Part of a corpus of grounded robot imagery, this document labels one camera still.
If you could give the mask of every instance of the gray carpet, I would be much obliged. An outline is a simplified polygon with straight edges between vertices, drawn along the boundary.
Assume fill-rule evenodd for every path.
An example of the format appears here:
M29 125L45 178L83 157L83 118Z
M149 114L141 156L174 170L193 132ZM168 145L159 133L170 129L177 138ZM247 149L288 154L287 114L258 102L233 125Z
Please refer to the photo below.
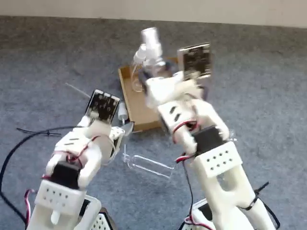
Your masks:
M87 99L65 82L87 93L99 88L122 98L117 69L131 61L140 30L150 26L159 28L166 56L174 56L182 46L211 42L214 76L209 100L236 132L252 185L270 181L261 197L276 212L283 230L306 229L307 30L303 29L0 17L0 162L25 136L16 127L40 130L77 124ZM37 137L13 156L3 190L21 210L25 189L39 187L58 139ZM166 163L181 153L160 130L134 135L128 151ZM203 197L195 178L193 188L197 199ZM100 170L88 193L101 200L120 230L176 230L190 204L181 167L168 183L128 169L119 155ZM2 200L0 208L1 229L23 229Z

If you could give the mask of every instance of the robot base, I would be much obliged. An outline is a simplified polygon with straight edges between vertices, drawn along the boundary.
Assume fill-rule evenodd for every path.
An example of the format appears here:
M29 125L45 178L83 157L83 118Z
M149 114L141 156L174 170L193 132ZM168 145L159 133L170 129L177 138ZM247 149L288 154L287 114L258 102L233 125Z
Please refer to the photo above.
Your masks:
M238 208L235 208L231 215L233 217L232 222L234 225L230 224L227 230L254 230L247 217ZM212 222L214 217L206 199L203 199L193 205L192 216L194 222L206 224L212 230L216 230L216 227ZM189 225L183 222L179 230L206 230L206 228Z

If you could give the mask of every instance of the black wire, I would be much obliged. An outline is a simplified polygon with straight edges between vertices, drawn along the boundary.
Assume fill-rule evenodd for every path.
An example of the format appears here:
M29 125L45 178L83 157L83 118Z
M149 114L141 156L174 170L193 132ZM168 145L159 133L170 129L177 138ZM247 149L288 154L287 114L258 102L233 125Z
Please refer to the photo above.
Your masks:
M26 130L26 129L22 129L22 128L16 128L18 131L21 131L23 133L28 133L28 134L31 134L31 133L36 133L35 131L30 131L30 130ZM41 134L45 134L47 136L61 136L60 133L50 133L49 131L47 132L44 132L44 133L41 133Z
M0 172L0 196L2 197L3 201L20 217L20 219L24 222L24 224L26 224L26 218L25 218L24 214L22 214L22 212L19 211L18 208L15 205L13 205L13 203L11 201L9 201L9 199L6 197L6 195L2 191L3 176L4 176L4 172L6 170L6 167L9 163L9 160L11 159L12 155L16 152L16 150L19 147L21 147L26 141L28 141L29 139L31 139L31 138L33 138L37 135L47 133L47 132L50 132L50 131L54 131L54 130L72 129L72 128L81 128L81 127L82 126L62 126L62 127L51 128L51 129L46 129L46 130L43 130L43 131L35 132L31 135L26 136L24 139L22 139L6 156L4 163L2 165L2 168L1 168L1 172Z
M191 193L191 206L190 206L190 210L189 210L189 218L192 221L192 209L193 209L193 203L194 203L194 201L193 201L194 200L194 196L193 196L192 186L191 186L190 179L189 179L189 174L188 174L187 168L186 168L186 166L184 164L184 161L182 161L182 165L183 165L184 174L186 176L186 179L187 179L187 182L188 182L188 185L189 185L189 189L190 189L190 193ZM194 225L194 226L202 226L202 227L204 227L204 228L206 228L208 230L211 230L210 228L205 227L203 225L195 224L193 221L192 221L191 224L189 224L189 223L186 223L186 224Z
M186 179L187 179L187 182L188 182L188 185L189 185L189 189L190 189L190 193L191 193L191 206L190 206L190 211L189 211L189 217L191 218L192 216L192 208L193 208L193 203L194 203L194 197L193 197L193 191L192 191L192 186L191 186L191 183L190 183L190 179L189 179L189 174L188 174L188 171L187 171L187 168L184 164L184 161L182 161L182 165L183 165L183 169L184 169L184 174L186 176Z
M276 223L276 229L279 229L280 228L280 222L277 218L277 216L275 215L275 213L269 208L269 206L267 206L266 203L264 203L264 206L265 206L265 209L268 211L268 213L270 213L270 215L273 217L275 223Z

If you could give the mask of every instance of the black cable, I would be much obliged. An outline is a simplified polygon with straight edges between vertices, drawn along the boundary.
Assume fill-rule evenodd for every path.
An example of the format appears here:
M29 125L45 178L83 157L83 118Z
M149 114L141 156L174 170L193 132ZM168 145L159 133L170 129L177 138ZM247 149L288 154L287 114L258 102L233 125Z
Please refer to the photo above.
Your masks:
M30 131L30 130L26 130L26 129L22 129L22 128L16 128L18 131L21 131L23 133L27 133L27 134L32 134L32 133L36 133L35 131ZM56 137L60 137L61 134L60 133L50 133L50 131L48 130L47 132L41 133L41 134L45 134L48 137L49 136L56 136Z
M239 207L239 208L242 208L242 209L244 209L244 210L246 210L246 211L249 211L249 210L251 210L253 207L254 207L254 205L256 204L256 202L257 202L257 200L259 199L259 200L261 200L260 198L259 198L259 194L260 194L260 191L262 190L262 189L264 189L266 186L268 186L269 185L269 182L266 182L264 185L262 185L260 188L258 188L258 189L255 189L254 190L254 193L255 193L255 198L254 198L254 200L251 202L251 204L248 206L248 207ZM272 216L272 218L274 219L274 221L275 221L275 223L276 223L276 229L279 229L280 228L280 222L279 222L279 220L278 220L278 218L277 218L277 216L275 215L275 213L270 209L270 207L266 204L266 203L264 203L263 202L263 205L264 205L264 207L265 207L265 209L268 211L268 213Z
M186 224L194 225L194 226L202 226L202 227L204 227L208 230L212 230L211 228L204 226L203 224L195 224L192 220L192 209L193 209L193 203L194 203L193 191L192 191L192 186L191 186L190 179L189 179L189 174L188 174L187 168L184 164L184 161L182 161L182 165L183 165L183 169L184 169L184 174L186 176L186 179L187 179L187 182L188 182L188 185L189 185L189 190L190 190L190 193L191 193L191 206L190 206L190 210L189 210L189 218L190 218L190 221L192 223L191 224L186 223Z
M26 141L28 141L29 139L43 134L43 133L47 133L50 131L54 131L54 130L62 130L62 129L72 129L72 128L82 128L82 126L62 126L62 127L57 127L57 128L51 128L51 129L46 129L43 131L38 131L35 133L32 133L31 135L26 136L24 139L22 139L10 152L9 154L6 156L4 163L2 165L1 168L1 172L0 172L0 196L2 197L3 201L20 217L20 219L22 219L22 221L24 222L24 224L26 224L26 218L24 216L24 214L22 214L21 211L18 210L18 208L13 205L13 203L11 201L9 201L9 199L6 197L6 195L3 193L2 191L2 182L3 182L3 176L4 176L4 172L6 170L6 167L9 163L9 160L11 159L12 155L16 152L16 150L21 147Z
M280 222L277 218L277 216L275 215L275 213L269 208L269 206L267 206L266 203L264 203L264 206L265 206L265 209L268 211L268 213L270 213L270 215L273 217L275 223L276 223L276 229L279 229L280 228Z
M186 179L187 179L187 182L188 182L188 185L189 185L189 189L190 189L190 193L191 193L191 206L190 206L190 211L189 211L189 217L191 218L191 216L192 216L192 208L193 208L193 203L194 203L193 191L192 191L192 186L191 186L191 183L190 183L188 171L186 169L184 161L182 161L182 165L183 165L184 174L186 176Z

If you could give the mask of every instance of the perforated bracket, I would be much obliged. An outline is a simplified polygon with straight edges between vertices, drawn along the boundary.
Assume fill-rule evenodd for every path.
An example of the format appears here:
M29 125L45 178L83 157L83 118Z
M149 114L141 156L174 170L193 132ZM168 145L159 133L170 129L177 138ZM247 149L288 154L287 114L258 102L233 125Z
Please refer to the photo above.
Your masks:
M201 160L208 178L218 176L242 164L236 146L229 141L197 157Z
M84 197L85 192L83 191L43 180L35 204L58 211L61 214L74 215L76 210L81 209Z
M119 146L120 146L120 143L122 141L124 134L125 134L125 131L122 128L117 127L117 126L112 127L111 133L110 133L110 138L114 142L115 149L112 151L111 156L113 156L114 151L115 151L115 153L117 153L119 151Z
M99 213L91 230L113 230L104 213Z

